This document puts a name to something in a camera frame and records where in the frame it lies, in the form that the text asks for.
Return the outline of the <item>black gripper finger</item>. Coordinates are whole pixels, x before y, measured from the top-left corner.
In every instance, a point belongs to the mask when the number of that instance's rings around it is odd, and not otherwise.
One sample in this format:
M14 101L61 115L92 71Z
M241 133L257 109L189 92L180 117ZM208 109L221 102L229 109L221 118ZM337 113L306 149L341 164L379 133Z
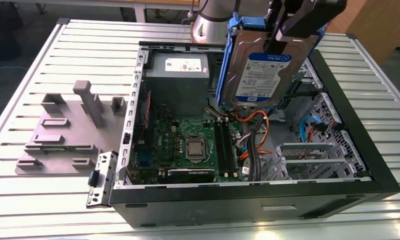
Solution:
M284 0L284 21L276 29L280 42L305 39L345 10L345 0Z
M276 37L276 31L278 28L280 23L280 11L282 8L282 1L281 0L272 0L269 2L269 13L266 16L266 41L264 43L264 52L270 53L272 52L272 44Z

